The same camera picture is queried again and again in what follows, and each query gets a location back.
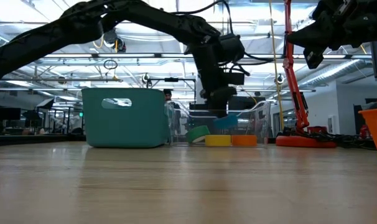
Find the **ceiling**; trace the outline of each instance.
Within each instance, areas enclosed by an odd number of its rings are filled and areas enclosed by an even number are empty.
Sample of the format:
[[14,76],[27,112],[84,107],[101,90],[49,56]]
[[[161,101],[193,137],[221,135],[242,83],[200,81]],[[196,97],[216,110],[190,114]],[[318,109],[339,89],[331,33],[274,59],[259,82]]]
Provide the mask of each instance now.
[[[270,12],[268,0],[230,0],[231,18],[233,28],[236,34],[241,36],[243,45],[247,53],[264,55],[272,57],[272,38],[270,38]],[[50,21],[58,19],[64,10],[73,6],[79,0],[4,0],[0,1],[0,45],[5,44],[15,36],[42,26]],[[167,12],[174,11],[194,11],[203,8],[213,2],[213,0],[146,0],[148,4],[156,8],[163,8]],[[293,1],[292,3],[292,28],[293,30],[301,29],[309,24],[311,12],[317,5],[316,0]],[[227,18],[226,9],[222,5],[203,11],[197,16],[205,18],[209,24],[226,32]],[[274,33],[276,53],[282,54],[283,37],[284,37],[284,5],[283,1],[273,1],[272,18],[274,19]],[[109,58],[76,57],[71,54],[112,54],[115,52],[109,47],[99,45],[101,40],[94,43],[80,45],[69,45],[60,49],[55,54],[58,57],[43,58],[40,63],[32,63],[20,70],[5,76],[5,78],[32,78],[44,79],[41,82],[1,82],[0,87],[27,87],[36,88],[62,88],[73,89],[85,87],[142,87],[142,76],[148,74],[151,78],[196,78],[197,69],[190,57],[182,55],[185,46],[177,42],[173,37],[165,33],[124,21],[116,26],[117,35],[123,39],[126,44],[126,54],[119,55],[119,58],[113,58],[117,61],[118,67],[115,70],[107,70],[103,64]],[[296,47],[294,53],[302,54],[303,49]],[[337,52],[327,50],[325,55],[363,55],[370,54],[367,44],[364,49],[353,49],[350,46],[344,46]],[[161,53],[163,55],[173,54],[166,58],[148,57],[147,54]],[[325,60],[320,68],[343,63],[343,59]],[[251,74],[246,77],[243,88],[264,88],[273,89],[275,69],[274,64],[269,63],[258,66],[247,66],[245,69]],[[294,70],[298,80],[309,77],[316,70],[309,70],[302,59],[295,60]],[[284,73],[282,61],[277,61],[277,73]],[[116,77],[119,82],[109,82]],[[91,81],[75,81],[60,84],[51,79],[73,78],[76,80],[87,79]],[[188,83],[165,83],[159,82],[156,88],[180,88],[186,91],[174,93],[174,98],[188,99],[190,101],[194,94]],[[80,93],[76,91],[42,91],[49,95],[75,95],[79,98]]]

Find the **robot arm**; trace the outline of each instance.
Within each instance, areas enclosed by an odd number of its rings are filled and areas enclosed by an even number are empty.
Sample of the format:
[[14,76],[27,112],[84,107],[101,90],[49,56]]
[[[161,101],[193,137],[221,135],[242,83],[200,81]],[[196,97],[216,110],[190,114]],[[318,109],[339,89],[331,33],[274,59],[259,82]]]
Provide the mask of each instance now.
[[293,32],[287,41],[304,47],[309,68],[317,68],[325,49],[354,48],[377,41],[377,0],[320,0],[313,24]]
[[60,19],[18,35],[0,47],[0,79],[28,63],[66,47],[99,39],[128,20],[166,34],[187,45],[193,55],[210,109],[223,110],[236,90],[219,64],[244,57],[240,37],[220,33],[205,19],[177,16],[150,7],[140,0],[92,0],[66,10]]

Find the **desk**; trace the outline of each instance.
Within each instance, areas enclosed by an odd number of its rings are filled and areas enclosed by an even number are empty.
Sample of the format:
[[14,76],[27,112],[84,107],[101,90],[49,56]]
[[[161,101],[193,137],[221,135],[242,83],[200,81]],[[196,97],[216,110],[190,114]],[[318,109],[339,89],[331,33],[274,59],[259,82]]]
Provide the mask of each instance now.
[[3,146],[0,223],[377,223],[377,153]]

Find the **teal storage bin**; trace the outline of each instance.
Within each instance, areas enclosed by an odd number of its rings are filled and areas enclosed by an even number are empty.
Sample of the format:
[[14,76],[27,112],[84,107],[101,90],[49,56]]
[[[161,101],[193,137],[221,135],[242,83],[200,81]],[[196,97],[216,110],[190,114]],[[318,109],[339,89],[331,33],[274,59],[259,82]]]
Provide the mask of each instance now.
[[170,136],[160,90],[86,88],[82,98],[90,146],[150,148],[164,144]]

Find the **wall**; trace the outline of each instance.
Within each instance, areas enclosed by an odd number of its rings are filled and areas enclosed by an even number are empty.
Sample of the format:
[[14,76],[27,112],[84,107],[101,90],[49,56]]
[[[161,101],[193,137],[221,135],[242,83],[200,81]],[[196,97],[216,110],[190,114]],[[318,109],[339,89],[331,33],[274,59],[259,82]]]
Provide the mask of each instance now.
[[341,134],[356,134],[353,105],[364,105],[366,98],[377,98],[377,86],[338,85],[337,93]]
[[[335,133],[340,133],[340,126],[338,123],[338,99],[337,99],[337,84],[332,81],[325,87],[317,87],[315,93],[304,93],[307,105],[309,107],[308,120],[310,126],[328,126],[328,117],[335,116]],[[293,104],[290,101],[283,101],[282,110],[293,109]],[[275,105],[271,108],[271,116],[279,112],[279,106]]]
[[19,91],[17,96],[11,96],[8,92],[0,92],[0,106],[22,108],[32,110],[40,102],[49,99],[41,95],[28,95],[27,92]]

